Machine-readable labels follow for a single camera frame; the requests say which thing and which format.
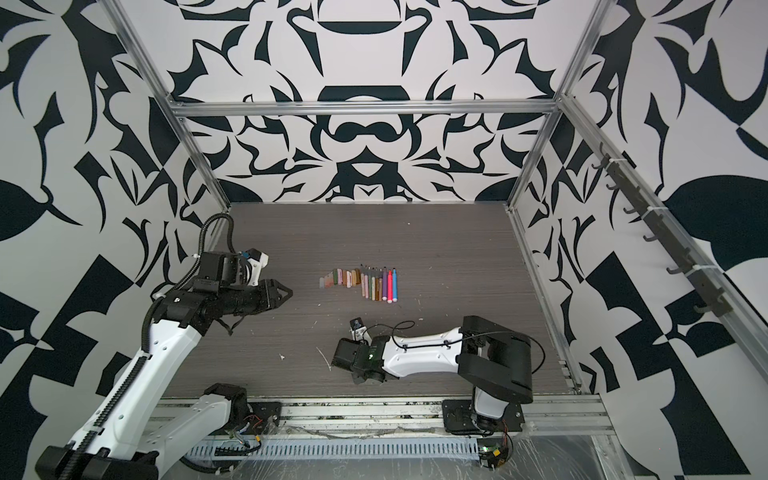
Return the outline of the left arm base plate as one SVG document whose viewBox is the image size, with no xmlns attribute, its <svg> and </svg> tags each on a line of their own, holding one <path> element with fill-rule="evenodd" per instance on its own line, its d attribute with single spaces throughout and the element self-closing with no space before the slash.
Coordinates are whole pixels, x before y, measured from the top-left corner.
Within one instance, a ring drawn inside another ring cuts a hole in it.
<svg viewBox="0 0 768 480">
<path fill-rule="evenodd" d="M 242 425 L 241 435 L 260 436 L 275 430 L 281 421 L 282 403 L 279 401 L 249 402 Z"/>
</svg>

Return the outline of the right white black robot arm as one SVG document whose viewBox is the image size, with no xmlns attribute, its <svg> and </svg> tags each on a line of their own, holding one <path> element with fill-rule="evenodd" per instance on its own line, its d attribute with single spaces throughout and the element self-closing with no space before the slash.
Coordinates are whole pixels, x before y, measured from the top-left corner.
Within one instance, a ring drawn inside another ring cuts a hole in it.
<svg viewBox="0 0 768 480">
<path fill-rule="evenodd" d="M 546 360 L 537 339 L 476 315 L 443 333 L 401 335 L 414 326 L 411 320 L 366 326 L 355 318 L 330 365 L 349 372 L 356 384 L 458 375 L 472 386 L 472 398 L 444 403 L 444 428 L 452 434 L 489 435 L 522 422 L 521 407 L 533 402 L 533 376 Z"/>
</svg>

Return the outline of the red pink marker pen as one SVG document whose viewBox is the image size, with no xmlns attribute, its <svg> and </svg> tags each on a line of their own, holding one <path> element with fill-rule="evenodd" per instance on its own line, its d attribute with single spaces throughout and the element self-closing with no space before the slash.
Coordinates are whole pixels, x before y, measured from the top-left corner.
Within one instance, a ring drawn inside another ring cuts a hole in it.
<svg viewBox="0 0 768 480">
<path fill-rule="evenodd" d="M 386 301 L 393 303 L 393 273 L 391 270 L 386 272 Z"/>
</svg>

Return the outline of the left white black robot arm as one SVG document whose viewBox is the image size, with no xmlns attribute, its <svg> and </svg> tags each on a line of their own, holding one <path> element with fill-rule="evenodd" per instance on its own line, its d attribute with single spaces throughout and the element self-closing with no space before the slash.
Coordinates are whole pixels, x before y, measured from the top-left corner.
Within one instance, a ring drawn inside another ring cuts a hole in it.
<svg viewBox="0 0 768 480">
<path fill-rule="evenodd" d="M 153 433 L 145 431 L 171 380 L 215 323 L 243 321 L 279 308 L 293 292 L 261 271 L 267 254 L 203 252 L 192 278 L 155 300 L 141 345 L 106 399 L 64 446 L 49 446 L 35 465 L 42 479 L 158 479 L 206 436 L 248 427 L 244 388 L 216 383 Z"/>
</svg>

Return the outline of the purple marker pen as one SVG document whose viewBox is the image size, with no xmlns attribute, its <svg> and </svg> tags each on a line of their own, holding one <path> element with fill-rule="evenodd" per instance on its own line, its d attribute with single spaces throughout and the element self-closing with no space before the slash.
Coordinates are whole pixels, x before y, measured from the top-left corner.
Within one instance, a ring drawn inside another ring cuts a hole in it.
<svg viewBox="0 0 768 480">
<path fill-rule="evenodd" d="M 389 298 L 390 294 L 389 294 L 389 286 L 388 286 L 389 285 L 389 271 L 388 271 L 388 269 L 386 269 L 386 268 L 383 269 L 381 280 L 382 280 L 382 287 L 381 287 L 382 288 L 382 296 L 381 296 L 382 301 L 383 302 L 389 302 L 390 301 L 390 298 Z"/>
</svg>

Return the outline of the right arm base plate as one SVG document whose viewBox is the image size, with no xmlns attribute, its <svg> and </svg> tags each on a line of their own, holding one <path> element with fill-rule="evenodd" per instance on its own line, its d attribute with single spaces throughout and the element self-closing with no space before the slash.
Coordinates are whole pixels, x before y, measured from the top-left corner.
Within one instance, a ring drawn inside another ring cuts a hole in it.
<svg viewBox="0 0 768 480">
<path fill-rule="evenodd" d="M 489 436 L 495 433 L 519 433 L 525 417 L 520 405 L 507 405 L 499 419 L 482 416 L 475 412 L 469 399 L 447 399 L 441 402 L 444 429 L 454 435 Z"/>
</svg>

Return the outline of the blue marker pen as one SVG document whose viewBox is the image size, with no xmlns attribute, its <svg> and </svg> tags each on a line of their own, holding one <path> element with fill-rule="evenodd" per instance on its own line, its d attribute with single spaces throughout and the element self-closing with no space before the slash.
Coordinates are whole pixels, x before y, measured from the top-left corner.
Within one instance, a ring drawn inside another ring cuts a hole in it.
<svg viewBox="0 0 768 480">
<path fill-rule="evenodd" d="M 398 301 L 398 282 L 397 282 L 397 270 L 392 269 L 393 273 L 393 303 Z"/>
</svg>

